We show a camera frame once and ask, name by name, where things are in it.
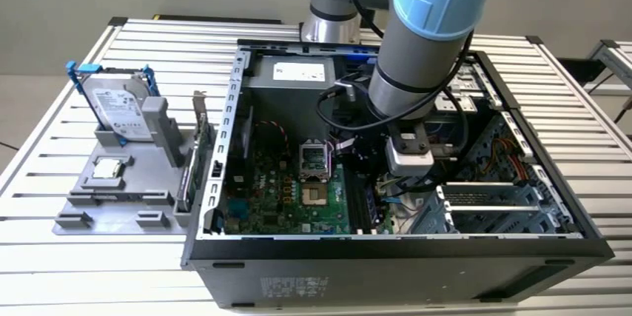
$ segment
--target floor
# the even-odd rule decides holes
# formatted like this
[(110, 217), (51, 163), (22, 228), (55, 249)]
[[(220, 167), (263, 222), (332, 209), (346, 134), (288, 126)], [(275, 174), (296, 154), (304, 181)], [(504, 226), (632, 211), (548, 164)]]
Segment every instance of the floor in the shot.
[[(22, 146), (67, 81), (54, 75), (0, 75), (0, 142)], [(0, 146), (0, 172), (15, 153)]]

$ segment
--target black cable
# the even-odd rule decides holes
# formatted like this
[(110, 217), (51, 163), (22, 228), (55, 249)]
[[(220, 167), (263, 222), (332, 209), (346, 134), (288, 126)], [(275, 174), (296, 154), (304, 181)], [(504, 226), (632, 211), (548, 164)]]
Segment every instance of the black cable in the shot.
[(439, 186), (440, 182), (432, 182), (431, 184), (424, 185), (411, 185), (404, 188), (400, 192), (396, 192), (392, 195), (388, 195), (388, 198), (396, 198), (398, 196), (403, 196), (407, 192), (434, 192), (436, 187)]
[(462, 152), (463, 149), (466, 149), (467, 141), (470, 139), (470, 137), (468, 137), (470, 136), (470, 125), (467, 123), (466, 112), (463, 111), (462, 105), (459, 104), (459, 101), (456, 100), (455, 95), (452, 94), (452, 92), (448, 89), (444, 89), (444, 94), (448, 97), (448, 99), (451, 100), (452, 104), (455, 105), (456, 111), (459, 112), (459, 117), (462, 118), (463, 135), (462, 135), (462, 141), (459, 142), (459, 146), (456, 147), (459, 152)]
[(19, 151), (19, 150), (20, 150), (20, 148), (19, 148), (19, 147), (15, 147), (15, 146), (14, 146), (14, 145), (11, 145), (11, 144), (6, 144), (6, 143), (4, 143), (4, 142), (2, 142), (2, 141), (0, 141), (0, 146), (4, 146), (4, 147), (7, 147), (7, 148), (11, 148), (12, 150), (16, 150), (16, 151)]
[(380, 37), (384, 38), (384, 32), (379, 29), (379, 27), (375, 25), (375, 22), (371, 20), (371, 15), (368, 14), (367, 9), (364, 9), (363, 5), (358, 0), (352, 0), (354, 5), (356, 6), (358, 13), (360, 14), (360, 17), (363, 18), (364, 22), (370, 26), (370, 28), (374, 30), (375, 34)]
[(371, 130), (371, 129), (375, 129), (376, 127), (384, 126), (384, 125), (390, 124), (391, 122), (399, 120), (400, 118), (408, 116), (414, 112), (416, 112), (426, 104), (428, 104), (432, 100), (435, 100), (436, 96), (439, 95), (439, 93), (442, 93), (442, 91), (446, 89), (446, 87), (451, 83), (454, 77), (456, 76), (456, 73), (459, 72), (459, 69), (462, 68), (463, 62), (466, 61), (467, 53), (470, 51), (471, 44), (472, 44), (474, 35), (475, 35), (475, 32), (472, 31), (471, 34), (467, 36), (466, 44), (463, 45), (462, 53), (459, 54), (459, 60), (456, 61), (456, 64), (452, 67), (452, 70), (448, 73), (448, 76), (440, 82), (440, 84), (436, 86), (436, 88), (432, 90), (432, 92), (426, 97), (423, 97), (422, 100), (411, 108), (408, 108), (407, 110), (400, 112), (398, 115), (390, 116), (390, 117), (384, 118), (383, 120), (376, 121), (371, 124), (358, 126), (358, 127), (343, 126), (326, 116), (326, 114), (323, 113), (322, 108), (320, 108), (323, 101), (326, 101), (327, 99), (334, 98), (335, 96), (339, 95), (339, 92), (342, 93), (344, 91), (343, 88), (336, 87), (336, 88), (334, 88), (334, 90), (331, 90), (331, 89), (327, 90), (320, 95), (320, 97), (318, 98), (316, 114), (320, 117), (320, 119), (327, 124), (330, 124), (331, 127), (335, 127), (339, 130), (344, 130), (344, 131), (350, 131), (350, 132), (359, 132), (359, 131)]
[(614, 75), (615, 75), (615, 74), (612, 73), (608, 77), (606, 77), (606, 78), (596, 84), (595, 87), (592, 87), (592, 89), (588, 91), (588, 94), (590, 94), (590, 95), (591, 95), (591, 93), (595, 91), (595, 89), (599, 88), (600, 85), (602, 85), (610, 78), (612, 78)]
[(359, 81), (343, 81), (346, 84), (351, 84), (363, 94), (367, 96), (367, 108), (368, 112), (375, 116), (378, 120), (384, 118), (384, 115), (378, 112), (378, 109), (374, 107), (371, 103), (371, 99), (368, 98), (368, 88), (359, 82)]
[(623, 109), (620, 112), (619, 112), (619, 115), (616, 115), (616, 118), (615, 118), (615, 123), (618, 124), (622, 119), (623, 119), (623, 116), (626, 115), (628, 110)]

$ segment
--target gray wall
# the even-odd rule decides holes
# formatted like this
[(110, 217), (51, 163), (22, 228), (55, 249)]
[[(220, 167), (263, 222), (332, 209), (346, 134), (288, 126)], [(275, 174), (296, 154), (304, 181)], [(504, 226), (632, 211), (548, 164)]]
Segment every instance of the gray wall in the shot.
[[(583, 56), (600, 38), (632, 39), (630, 0), (490, 0), (480, 33), (544, 38)], [(0, 0), (0, 74), (58, 74), (82, 59), (112, 16), (156, 13), (302, 21), (306, 0)]]

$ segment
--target white label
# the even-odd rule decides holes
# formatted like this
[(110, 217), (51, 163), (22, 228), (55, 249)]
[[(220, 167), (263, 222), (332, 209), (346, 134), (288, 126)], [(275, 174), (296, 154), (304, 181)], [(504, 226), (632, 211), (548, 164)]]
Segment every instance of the white label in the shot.
[(128, 140), (151, 139), (136, 97), (126, 90), (95, 89), (92, 94), (114, 132)]
[(322, 63), (275, 63), (276, 81), (326, 81), (326, 65)]

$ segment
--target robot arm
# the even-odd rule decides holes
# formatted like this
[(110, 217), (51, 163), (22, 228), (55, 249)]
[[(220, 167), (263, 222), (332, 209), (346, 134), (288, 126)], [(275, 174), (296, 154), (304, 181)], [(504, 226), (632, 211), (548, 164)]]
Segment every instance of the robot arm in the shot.
[[(330, 1), (351, 5), (348, 0)], [(378, 111), (392, 116), (434, 93), (444, 81), (467, 37), (482, 18), (486, 0), (359, 1), (376, 8), (387, 8), (391, 3), (370, 97)], [(420, 118), (431, 106), (432, 102), (406, 118)]]

